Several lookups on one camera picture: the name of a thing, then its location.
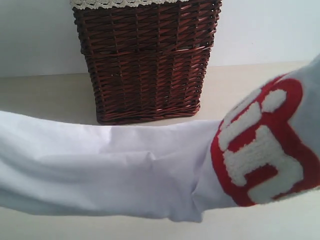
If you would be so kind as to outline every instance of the woven wicker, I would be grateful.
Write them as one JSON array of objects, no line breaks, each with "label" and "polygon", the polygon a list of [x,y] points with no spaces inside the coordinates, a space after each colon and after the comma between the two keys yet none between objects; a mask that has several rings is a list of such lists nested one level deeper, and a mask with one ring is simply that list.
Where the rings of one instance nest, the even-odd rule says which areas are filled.
[{"label": "woven wicker", "polygon": [[196,114],[220,6],[220,0],[190,0],[74,7],[97,121],[120,125]]}]

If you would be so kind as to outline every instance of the beige table surface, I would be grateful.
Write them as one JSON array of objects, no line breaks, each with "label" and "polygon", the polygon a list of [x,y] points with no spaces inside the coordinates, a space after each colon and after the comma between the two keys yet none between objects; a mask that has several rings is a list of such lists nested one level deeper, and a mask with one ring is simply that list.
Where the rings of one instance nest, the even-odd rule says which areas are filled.
[{"label": "beige table surface", "polygon": [[[147,125],[221,119],[267,79],[304,64],[210,67],[203,87],[202,107],[196,116]],[[69,123],[96,124],[87,74],[0,79],[0,110]],[[318,192],[264,206],[208,211],[201,224],[131,217],[30,216],[0,208],[0,240],[318,240],[319,229]]]}]

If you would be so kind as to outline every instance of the white sleeve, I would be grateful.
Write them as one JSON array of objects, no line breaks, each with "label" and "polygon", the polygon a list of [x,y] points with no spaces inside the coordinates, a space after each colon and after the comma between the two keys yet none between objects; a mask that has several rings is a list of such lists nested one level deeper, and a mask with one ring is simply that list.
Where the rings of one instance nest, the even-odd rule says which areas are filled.
[{"label": "white sleeve", "polygon": [[211,163],[219,123],[90,126],[0,111],[0,206],[200,222],[234,205]]}]

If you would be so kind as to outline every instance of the wicker basket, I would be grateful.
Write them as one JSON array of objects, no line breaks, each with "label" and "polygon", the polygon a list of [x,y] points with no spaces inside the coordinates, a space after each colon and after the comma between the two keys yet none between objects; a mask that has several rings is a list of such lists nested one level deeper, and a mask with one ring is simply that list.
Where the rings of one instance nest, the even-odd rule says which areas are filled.
[{"label": "wicker basket", "polygon": [[120,125],[193,116],[220,0],[73,8],[97,121]]}]

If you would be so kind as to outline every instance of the red patch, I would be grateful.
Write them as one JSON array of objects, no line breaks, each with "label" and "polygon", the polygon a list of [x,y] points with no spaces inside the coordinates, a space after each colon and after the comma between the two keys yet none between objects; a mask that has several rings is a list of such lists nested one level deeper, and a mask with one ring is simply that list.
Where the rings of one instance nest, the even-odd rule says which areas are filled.
[{"label": "red patch", "polygon": [[[303,167],[303,180],[297,182],[290,191],[273,197],[275,200],[279,197],[309,190],[320,185],[320,163],[318,157],[301,142],[297,134],[288,124],[289,119],[301,103],[303,97],[302,85],[299,81],[291,78],[278,81],[281,78],[282,76],[277,77],[263,86],[260,95],[251,103],[258,102],[261,106],[269,92],[275,90],[284,90],[286,92],[285,102],[273,113],[263,112],[262,118],[257,124],[242,132],[230,142],[228,146],[228,150],[232,152],[238,151],[244,145],[251,143],[256,137],[256,130],[260,126],[265,125],[271,130],[274,137],[280,143],[285,154],[299,161]],[[246,112],[250,104],[231,122],[234,122]],[[265,165],[245,175],[245,186],[233,184],[224,164],[224,152],[219,147],[220,132],[221,129],[219,128],[211,145],[212,163],[219,182],[225,193],[231,196],[239,206],[248,207],[255,205],[256,203],[249,198],[248,191],[274,177],[278,174],[278,171],[273,166]]]}]

